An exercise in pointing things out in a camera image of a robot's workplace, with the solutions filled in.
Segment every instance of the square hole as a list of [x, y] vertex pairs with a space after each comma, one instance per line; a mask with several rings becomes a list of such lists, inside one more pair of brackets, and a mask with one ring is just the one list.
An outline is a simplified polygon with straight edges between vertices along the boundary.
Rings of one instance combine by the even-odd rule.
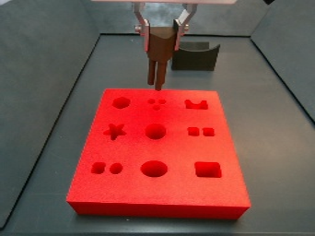
[[197, 176], [209, 178], [222, 178], [222, 169], [218, 162], [197, 162]]
[[203, 135], [205, 136], [214, 136], [214, 129], [213, 128], [203, 128]]
[[187, 130], [189, 130], [189, 135], [190, 136], [199, 136], [199, 128], [189, 127]]

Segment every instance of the star-shaped hole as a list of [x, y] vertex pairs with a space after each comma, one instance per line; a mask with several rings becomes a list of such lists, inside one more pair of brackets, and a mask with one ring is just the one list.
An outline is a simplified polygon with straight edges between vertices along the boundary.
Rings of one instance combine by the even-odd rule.
[[107, 136], [111, 136], [111, 139], [112, 140], [116, 140], [116, 138], [119, 136], [126, 136], [126, 132], [123, 131], [123, 126], [124, 124], [119, 124], [119, 125], [114, 125], [114, 124], [110, 124], [108, 125], [108, 130], [106, 130], [103, 133], [107, 135]]

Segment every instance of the circular hole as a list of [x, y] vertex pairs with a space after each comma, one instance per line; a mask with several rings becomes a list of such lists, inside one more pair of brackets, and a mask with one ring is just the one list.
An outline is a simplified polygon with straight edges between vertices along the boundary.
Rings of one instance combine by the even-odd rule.
[[131, 100], [124, 97], [120, 97], [114, 100], [112, 105], [119, 109], [127, 108], [131, 105]]
[[150, 124], [146, 128], [146, 136], [151, 139], [161, 139], [166, 136], [166, 128], [162, 124]]
[[112, 164], [110, 171], [112, 174], [119, 174], [123, 171], [123, 166], [120, 163]]
[[103, 162], [95, 162], [92, 165], [92, 173], [102, 174], [104, 172], [104, 163]]
[[153, 106], [153, 109], [154, 109], [155, 111], [159, 111], [159, 110], [162, 109], [162, 107], [161, 107], [159, 105], [154, 105], [154, 106]]
[[159, 103], [161, 104], [166, 104], [166, 100], [159, 100]]
[[142, 171], [150, 177], [162, 177], [167, 173], [167, 166], [162, 161], [151, 160], [142, 165]]
[[150, 103], [150, 104], [155, 103], [155, 99], [150, 99], [150, 100], [149, 100], [149, 103]]

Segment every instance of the hole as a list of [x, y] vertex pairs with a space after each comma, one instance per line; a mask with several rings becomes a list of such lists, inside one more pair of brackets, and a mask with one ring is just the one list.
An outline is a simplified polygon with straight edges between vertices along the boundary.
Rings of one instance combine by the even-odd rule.
[[95, 162], [92, 165], [92, 173], [102, 174], [104, 171], [104, 163], [103, 162]]
[[131, 105], [131, 100], [124, 97], [120, 97], [114, 100], [112, 105], [119, 109], [127, 108]]
[[199, 136], [199, 128], [189, 127], [187, 130], [189, 130], [189, 135], [190, 136]]
[[150, 100], [149, 100], [149, 103], [150, 103], [150, 104], [155, 103], [155, 99], [150, 99]]
[[166, 104], [166, 100], [159, 100], [159, 103], [161, 104]]
[[112, 174], [119, 174], [123, 171], [123, 166], [120, 163], [112, 164], [110, 171]]
[[218, 162], [197, 162], [197, 176], [209, 178], [222, 178], [222, 169]]
[[151, 139], [161, 139], [166, 136], [166, 128], [162, 124], [150, 124], [146, 128], [146, 136]]
[[106, 130], [103, 133], [107, 136], [111, 136], [112, 140], [116, 140], [116, 138], [119, 136], [126, 136], [126, 132], [123, 131], [123, 126], [124, 126], [124, 124], [119, 124], [119, 125], [110, 124], [108, 125], [108, 130]]
[[153, 106], [153, 109], [154, 109], [155, 111], [159, 111], [159, 110], [162, 109], [162, 107], [161, 107], [161, 105], [154, 105], [154, 106]]
[[198, 110], [207, 110], [209, 109], [209, 103], [206, 100], [203, 100], [201, 103], [195, 104], [190, 100], [185, 101], [186, 109], [198, 109]]
[[205, 136], [214, 136], [214, 129], [213, 128], [203, 128], [203, 135]]
[[162, 161], [151, 160], [142, 165], [142, 171], [150, 177], [162, 177], [167, 173], [167, 166]]

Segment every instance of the shape sorter board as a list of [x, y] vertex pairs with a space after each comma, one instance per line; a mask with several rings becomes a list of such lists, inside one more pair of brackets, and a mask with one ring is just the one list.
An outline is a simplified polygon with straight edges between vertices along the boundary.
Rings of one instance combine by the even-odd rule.
[[78, 214], [239, 218], [250, 199], [218, 93], [107, 89], [67, 201]]

